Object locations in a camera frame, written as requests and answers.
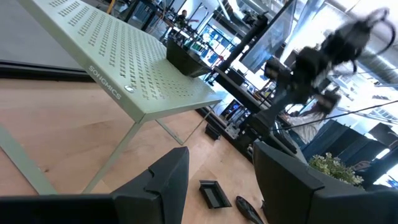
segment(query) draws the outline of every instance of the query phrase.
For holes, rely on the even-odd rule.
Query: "grey floor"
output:
[[[83,0],[105,11],[102,0]],[[137,21],[130,21],[140,26]],[[160,37],[165,26],[154,29]],[[80,68],[71,56],[45,31],[16,0],[0,0],[0,60]]]

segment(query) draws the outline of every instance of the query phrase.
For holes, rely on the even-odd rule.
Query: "black monitor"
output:
[[[242,64],[256,73],[286,41],[292,31],[297,0],[289,0],[268,24],[265,33],[241,59]]]

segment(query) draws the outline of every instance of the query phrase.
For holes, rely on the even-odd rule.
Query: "small black box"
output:
[[[210,124],[206,125],[205,133],[210,136],[212,140],[220,140],[221,134]]]

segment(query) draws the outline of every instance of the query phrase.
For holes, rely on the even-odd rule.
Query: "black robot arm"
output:
[[[356,59],[362,56],[366,44],[370,40],[373,27],[380,22],[391,28],[392,40],[389,45],[379,53],[385,52],[395,40],[395,27],[386,17],[389,9],[375,10],[363,20],[345,24],[330,34],[321,44],[319,50],[304,47],[297,55],[294,67],[290,70],[281,66],[276,61],[268,61],[265,67],[265,76],[275,80],[277,86],[282,86],[284,94],[274,101],[268,110],[262,110],[252,116],[248,125],[260,136],[268,136],[273,127],[276,116],[289,104],[303,104],[311,96],[323,98],[323,106],[329,111],[334,109],[340,100],[335,93],[321,93],[317,86],[329,72],[339,64],[353,62],[356,71]]]

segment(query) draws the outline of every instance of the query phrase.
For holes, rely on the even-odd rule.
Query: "white pipe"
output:
[[[221,0],[217,0],[217,1],[218,1],[218,3],[220,4],[221,9],[223,10],[223,13],[224,13],[225,18],[227,18],[227,20],[231,21],[231,18],[229,18],[229,15],[228,15],[228,13],[226,12],[226,9],[225,9],[223,3],[221,2]]]

